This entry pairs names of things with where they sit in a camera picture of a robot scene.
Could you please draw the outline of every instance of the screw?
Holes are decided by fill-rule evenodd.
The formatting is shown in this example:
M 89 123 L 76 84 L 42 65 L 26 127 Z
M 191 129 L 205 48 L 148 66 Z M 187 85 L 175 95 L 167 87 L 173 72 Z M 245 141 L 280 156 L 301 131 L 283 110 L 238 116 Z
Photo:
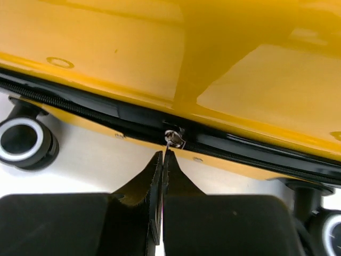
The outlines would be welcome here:
M 124 139 L 124 136 L 122 134 L 119 134 L 119 133 L 115 133 L 115 137 L 117 139 Z
M 195 162 L 198 162 L 198 163 L 202 163 L 203 162 L 203 160 L 201 158 L 199 158 L 199 157 L 194 157 L 193 160 Z

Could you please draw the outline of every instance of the white wheel rim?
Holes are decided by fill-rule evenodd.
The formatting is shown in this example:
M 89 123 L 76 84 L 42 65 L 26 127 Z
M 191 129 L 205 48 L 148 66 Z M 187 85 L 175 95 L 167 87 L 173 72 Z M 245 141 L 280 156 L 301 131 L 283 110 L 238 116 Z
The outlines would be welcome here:
M 322 242 L 327 251 L 328 256 L 336 256 L 331 244 L 331 236 L 333 229 L 341 223 L 341 214 L 330 217 L 322 228 Z
M 39 148 L 43 144 L 43 139 L 44 139 L 43 129 L 35 120 L 26 118 L 26 117 L 19 117 L 19 118 L 9 120 L 8 122 L 5 122 L 2 126 L 0 126 L 0 141 L 4 133 L 8 129 L 17 125 L 26 125 L 28 127 L 31 127 L 33 130 L 35 130 L 37 134 L 36 143 L 28 151 L 24 153 L 19 153 L 19 154 L 13 154 L 13 153 L 7 152 L 0 143 L 0 157 L 3 160 L 12 161 L 12 162 L 24 161 L 34 156 L 34 154 L 38 152 Z

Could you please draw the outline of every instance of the black rubber trim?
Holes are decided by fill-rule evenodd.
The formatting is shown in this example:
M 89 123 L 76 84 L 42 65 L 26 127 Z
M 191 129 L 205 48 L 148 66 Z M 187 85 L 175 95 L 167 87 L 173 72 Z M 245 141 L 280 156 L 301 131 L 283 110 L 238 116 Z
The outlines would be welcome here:
M 60 108 L 123 133 L 165 145 L 164 132 L 185 129 L 185 150 L 314 182 L 341 185 L 341 163 L 248 140 L 160 111 L 0 69 L 0 88 Z

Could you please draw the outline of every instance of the metal zipper pull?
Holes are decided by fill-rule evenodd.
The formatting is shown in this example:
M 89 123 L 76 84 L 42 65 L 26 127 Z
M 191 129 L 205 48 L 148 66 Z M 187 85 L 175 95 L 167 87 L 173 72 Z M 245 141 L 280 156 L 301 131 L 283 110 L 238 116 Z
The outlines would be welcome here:
M 181 149 L 185 147 L 186 141 L 182 139 L 183 132 L 183 129 L 179 133 L 173 130 L 167 130 L 165 132 L 165 140 L 167 142 L 166 151 L 170 146 Z

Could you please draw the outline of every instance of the zipper track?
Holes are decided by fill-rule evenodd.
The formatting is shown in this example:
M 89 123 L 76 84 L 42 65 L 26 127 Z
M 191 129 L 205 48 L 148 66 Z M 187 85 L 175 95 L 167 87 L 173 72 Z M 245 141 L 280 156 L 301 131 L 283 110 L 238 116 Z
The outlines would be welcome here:
M 111 129 L 114 129 L 118 132 L 123 133 L 124 135 L 140 139 L 152 143 L 164 143 L 164 138 L 161 136 L 161 139 L 158 139 L 160 134 L 152 128 L 146 128 L 143 125 L 132 123 L 129 121 L 122 120 L 120 118 L 112 117 L 107 114 L 103 114 L 96 110 L 92 110 L 81 105 L 78 105 L 72 101 L 63 99 L 62 97 L 55 95 L 46 95 L 46 92 L 35 91 L 34 89 L 24 88 L 22 85 L 12 84 L 8 82 L 4 82 L 0 78 L 0 87 L 5 90 L 14 92 L 16 94 L 21 95 L 23 98 L 28 100 L 33 100 L 39 103 L 47 104 L 49 106 L 59 108 L 65 110 L 69 113 L 84 117 L 96 123 L 107 126 Z M 151 138 L 145 138 L 148 134 L 153 134 Z
M 289 169 L 289 168 L 285 168 L 279 165 L 269 164 L 266 162 L 257 161 L 255 159 L 228 153 L 223 150 L 219 150 L 210 146 L 195 145 L 193 143 L 187 142 L 185 149 L 189 151 L 194 151 L 200 154 L 204 154 L 204 155 L 209 155 L 209 156 L 213 156 L 213 157 L 217 157 L 217 158 L 221 158 L 221 159 L 225 159 L 229 161 L 238 162 L 241 164 L 252 165 L 254 167 L 286 174 L 289 176 L 293 176 L 293 177 L 297 177 L 297 178 L 301 178 L 301 179 L 305 179 L 305 180 L 309 180 L 313 182 L 333 184 L 333 185 L 339 185 L 339 186 L 341 185 L 341 180 L 330 178 L 330 177 L 325 177 L 323 174 L 306 173 L 306 172 L 296 170 L 296 169 Z
M 76 103 L 73 103 L 72 101 L 68 101 L 61 97 L 54 96 L 54 95 L 46 95 L 45 94 L 46 92 L 43 93 L 43 92 L 34 91 L 34 89 L 27 89 L 27 88 L 24 88 L 22 85 L 8 83 L 5 81 L 2 81 L 1 79 L 0 79 L 0 87 L 2 87 L 5 90 L 11 91 L 13 93 L 19 94 L 22 97 L 27 98 L 29 100 L 44 103 L 52 107 L 65 110 L 69 113 L 90 119 L 94 122 L 97 122 L 99 124 L 112 128 L 118 132 L 122 132 L 124 135 L 128 137 L 156 143 L 159 145 L 164 145 L 165 143 L 163 131 L 156 131 L 155 129 L 149 129 L 140 124 L 123 121 L 119 118 L 115 118 L 115 117 L 100 113 L 98 111 L 80 106 Z M 229 161 L 238 162 L 241 164 L 252 165 L 254 167 L 259 167 L 259 168 L 266 169 L 269 171 L 274 171 L 274 172 L 286 174 L 289 176 L 293 176 L 293 177 L 297 177 L 297 178 L 301 178 L 301 179 L 305 179 L 305 180 L 309 180 L 313 182 L 327 183 L 327 184 L 341 186 L 341 180 L 330 178 L 324 174 L 314 174 L 314 173 L 307 173 L 304 171 L 300 171 L 297 169 L 289 169 L 281 165 L 269 164 L 263 161 L 255 160 L 253 158 L 243 157 L 237 154 L 230 153 L 225 150 L 220 150 L 220 149 L 207 146 L 207 145 L 203 145 L 200 143 L 194 143 L 194 142 L 188 141 L 184 149 L 197 152 L 200 154 L 205 154 L 205 155 L 229 160 Z

